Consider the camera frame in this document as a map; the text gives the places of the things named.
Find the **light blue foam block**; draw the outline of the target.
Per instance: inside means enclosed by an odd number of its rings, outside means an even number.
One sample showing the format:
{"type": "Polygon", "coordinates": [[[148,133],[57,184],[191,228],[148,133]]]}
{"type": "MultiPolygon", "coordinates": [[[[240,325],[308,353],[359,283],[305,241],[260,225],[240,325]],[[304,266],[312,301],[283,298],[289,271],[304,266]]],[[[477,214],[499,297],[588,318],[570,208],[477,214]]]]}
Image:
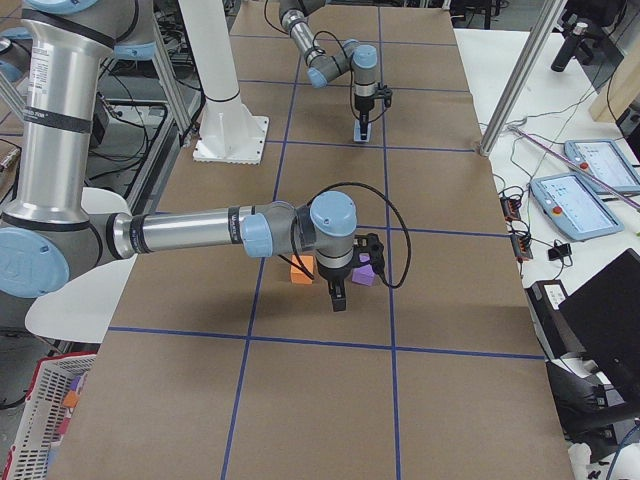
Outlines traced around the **light blue foam block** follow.
{"type": "Polygon", "coordinates": [[[353,141],[356,143],[369,143],[372,135],[372,124],[361,123],[359,120],[354,121],[353,141]]]}

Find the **purple foam block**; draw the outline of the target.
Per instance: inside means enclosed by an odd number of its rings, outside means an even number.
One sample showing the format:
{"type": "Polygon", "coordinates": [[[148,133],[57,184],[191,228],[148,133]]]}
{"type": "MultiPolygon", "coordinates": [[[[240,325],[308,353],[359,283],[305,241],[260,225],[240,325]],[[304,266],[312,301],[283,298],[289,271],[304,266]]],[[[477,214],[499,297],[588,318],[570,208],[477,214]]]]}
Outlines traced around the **purple foam block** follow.
{"type": "Polygon", "coordinates": [[[375,283],[376,274],[372,268],[371,260],[368,254],[360,254],[359,260],[363,265],[352,270],[351,281],[357,285],[371,287],[375,283]]]}

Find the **orange foam block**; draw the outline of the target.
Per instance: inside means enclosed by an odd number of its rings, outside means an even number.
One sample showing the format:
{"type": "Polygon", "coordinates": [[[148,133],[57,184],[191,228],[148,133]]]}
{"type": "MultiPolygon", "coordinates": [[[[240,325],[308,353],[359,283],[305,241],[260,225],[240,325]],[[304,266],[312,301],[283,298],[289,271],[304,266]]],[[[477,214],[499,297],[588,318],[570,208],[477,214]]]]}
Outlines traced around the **orange foam block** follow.
{"type": "Polygon", "coordinates": [[[301,255],[297,259],[291,255],[290,280],[293,284],[311,285],[315,275],[315,258],[313,255],[301,255]]]}

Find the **blue tape strip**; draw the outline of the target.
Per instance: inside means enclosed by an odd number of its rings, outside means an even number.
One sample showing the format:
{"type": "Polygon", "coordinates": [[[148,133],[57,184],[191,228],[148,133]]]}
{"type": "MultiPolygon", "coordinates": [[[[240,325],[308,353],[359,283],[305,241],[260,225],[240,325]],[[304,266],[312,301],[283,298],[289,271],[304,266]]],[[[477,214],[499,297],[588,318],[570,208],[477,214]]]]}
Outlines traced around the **blue tape strip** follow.
{"type": "MultiPolygon", "coordinates": [[[[378,23],[378,52],[381,82],[384,82],[384,54],[383,54],[383,36],[382,36],[382,14],[381,7],[377,7],[377,23],[378,23]]],[[[391,200],[389,193],[389,168],[388,168],[388,149],[387,149],[387,130],[386,130],[386,113],[380,119],[381,138],[383,147],[383,169],[384,169],[384,194],[388,200],[391,200]]],[[[389,284],[393,283],[393,244],[392,244],[392,228],[391,228],[391,209],[389,205],[385,207],[385,252],[386,252],[386,274],[389,284]]],[[[390,320],[390,346],[391,346],[391,377],[392,377],[392,399],[393,399],[393,422],[394,422],[394,446],[395,446],[395,471],[396,479],[401,480],[402,477],[402,454],[401,454],[401,431],[400,431],[400,407],[399,407],[399,377],[398,377],[398,357],[396,348],[396,322],[395,322],[395,289],[388,287],[389,296],[389,320],[390,320]]]]}

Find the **near teach pendant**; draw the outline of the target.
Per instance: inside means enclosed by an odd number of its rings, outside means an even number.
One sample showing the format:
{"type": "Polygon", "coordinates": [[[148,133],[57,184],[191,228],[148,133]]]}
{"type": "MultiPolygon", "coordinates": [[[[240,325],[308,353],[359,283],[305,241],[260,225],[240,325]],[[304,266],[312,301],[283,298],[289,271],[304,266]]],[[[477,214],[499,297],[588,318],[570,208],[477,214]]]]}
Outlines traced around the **near teach pendant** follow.
{"type": "Polygon", "coordinates": [[[624,225],[577,174],[537,178],[533,197],[552,223],[569,239],[586,241],[624,230],[624,225]]]}

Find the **teach pendant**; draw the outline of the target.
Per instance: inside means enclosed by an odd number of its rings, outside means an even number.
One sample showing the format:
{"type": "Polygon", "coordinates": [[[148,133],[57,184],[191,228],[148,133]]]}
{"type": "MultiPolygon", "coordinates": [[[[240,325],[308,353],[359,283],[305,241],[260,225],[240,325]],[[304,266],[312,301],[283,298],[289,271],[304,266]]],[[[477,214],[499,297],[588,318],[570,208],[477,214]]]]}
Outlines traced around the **teach pendant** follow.
{"type": "Polygon", "coordinates": [[[570,140],[564,143],[568,160],[582,172],[623,194],[639,193],[639,172],[613,140],[570,140]]]}
{"type": "Polygon", "coordinates": [[[586,241],[624,230],[624,225],[577,174],[537,178],[533,197],[552,223],[569,239],[586,241]]]}

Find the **blue tape strip crossing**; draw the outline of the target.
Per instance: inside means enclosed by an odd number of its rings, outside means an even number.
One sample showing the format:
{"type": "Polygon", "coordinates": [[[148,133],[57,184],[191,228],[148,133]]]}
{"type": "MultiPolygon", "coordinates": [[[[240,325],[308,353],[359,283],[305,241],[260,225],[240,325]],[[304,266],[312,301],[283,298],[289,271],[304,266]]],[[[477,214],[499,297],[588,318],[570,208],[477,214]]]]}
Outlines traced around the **blue tape strip crossing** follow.
{"type": "Polygon", "coordinates": [[[220,340],[242,340],[242,341],[261,342],[261,343],[308,345],[308,346],[322,346],[322,347],[332,347],[332,348],[351,348],[351,349],[360,349],[360,350],[390,351],[390,352],[391,351],[411,352],[411,353],[451,355],[451,356],[477,357],[477,358],[500,358],[500,359],[532,360],[532,361],[538,361],[538,360],[542,361],[545,359],[544,356],[535,355],[535,354],[423,348],[423,347],[411,347],[411,346],[392,346],[392,345],[357,343],[357,342],[354,343],[354,342],[341,342],[341,341],[324,341],[324,340],[284,338],[284,337],[273,337],[273,336],[255,336],[255,335],[251,336],[251,335],[239,335],[239,334],[227,334],[227,333],[198,332],[198,331],[170,330],[170,329],[156,329],[156,328],[139,328],[139,327],[126,327],[126,326],[111,326],[107,328],[107,331],[118,332],[118,333],[137,333],[137,334],[182,336],[182,337],[194,337],[194,338],[212,338],[212,339],[220,339],[220,340]]]}

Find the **far teach pendant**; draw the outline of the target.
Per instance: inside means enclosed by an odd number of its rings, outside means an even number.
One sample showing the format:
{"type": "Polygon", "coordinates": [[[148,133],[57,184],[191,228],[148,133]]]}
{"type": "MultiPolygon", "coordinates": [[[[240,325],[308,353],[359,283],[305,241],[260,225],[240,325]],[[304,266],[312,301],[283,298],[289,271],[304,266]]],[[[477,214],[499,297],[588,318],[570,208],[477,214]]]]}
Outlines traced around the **far teach pendant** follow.
{"type": "Polygon", "coordinates": [[[564,143],[568,160],[582,172],[623,194],[639,193],[639,172],[613,140],[570,140],[564,143]]]}

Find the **black laptop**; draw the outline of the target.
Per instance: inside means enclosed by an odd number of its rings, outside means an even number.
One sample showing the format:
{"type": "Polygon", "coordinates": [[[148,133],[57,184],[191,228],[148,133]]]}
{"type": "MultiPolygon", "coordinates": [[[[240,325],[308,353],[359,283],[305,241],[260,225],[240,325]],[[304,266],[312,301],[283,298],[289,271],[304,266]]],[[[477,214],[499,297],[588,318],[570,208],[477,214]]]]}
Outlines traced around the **black laptop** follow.
{"type": "Polygon", "coordinates": [[[639,254],[628,248],[560,304],[586,353],[619,388],[639,384],[639,254]]]}

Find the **white plastic basket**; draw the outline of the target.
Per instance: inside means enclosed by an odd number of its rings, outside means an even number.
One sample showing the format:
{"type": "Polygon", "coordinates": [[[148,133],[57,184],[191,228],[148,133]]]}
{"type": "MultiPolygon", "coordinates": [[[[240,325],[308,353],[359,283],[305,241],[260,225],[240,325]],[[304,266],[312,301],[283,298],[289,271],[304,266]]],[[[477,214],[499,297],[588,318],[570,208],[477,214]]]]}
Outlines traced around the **white plastic basket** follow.
{"type": "Polygon", "coordinates": [[[72,408],[64,404],[65,398],[70,391],[81,390],[82,379],[95,357],[94,352],[70,353],[38,362],[7,456],[4,479],[47,477],[60,449],[63,430],[71,419],[72,408]]]}

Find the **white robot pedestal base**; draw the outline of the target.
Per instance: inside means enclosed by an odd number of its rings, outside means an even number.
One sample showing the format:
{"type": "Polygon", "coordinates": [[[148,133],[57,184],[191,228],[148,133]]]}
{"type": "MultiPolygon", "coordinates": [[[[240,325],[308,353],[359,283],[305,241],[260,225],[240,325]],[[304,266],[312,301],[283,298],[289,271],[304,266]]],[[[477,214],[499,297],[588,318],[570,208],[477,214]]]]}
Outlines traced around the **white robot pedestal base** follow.
{"type": "Polygon", "coordinates": [[[194,159],[200,162],[258,164],[269,119],[244,105],[237,80],[223,3],[179,3],[206,103],[194,159]]]}

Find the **aluminium frame post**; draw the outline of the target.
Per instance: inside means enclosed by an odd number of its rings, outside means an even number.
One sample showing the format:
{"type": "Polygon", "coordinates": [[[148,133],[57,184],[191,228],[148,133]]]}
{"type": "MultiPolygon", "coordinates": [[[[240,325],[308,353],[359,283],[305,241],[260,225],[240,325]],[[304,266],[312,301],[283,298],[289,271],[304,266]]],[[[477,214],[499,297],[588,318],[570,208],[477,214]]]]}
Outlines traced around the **aluminium frame post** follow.
{"type": "Polygon", "coordinates": [[[565,5],[564,0],[544,2],[540,16],[524,43],[479,144],[478,151],[482,156],[488,157],[491,154],[565,5]]]}

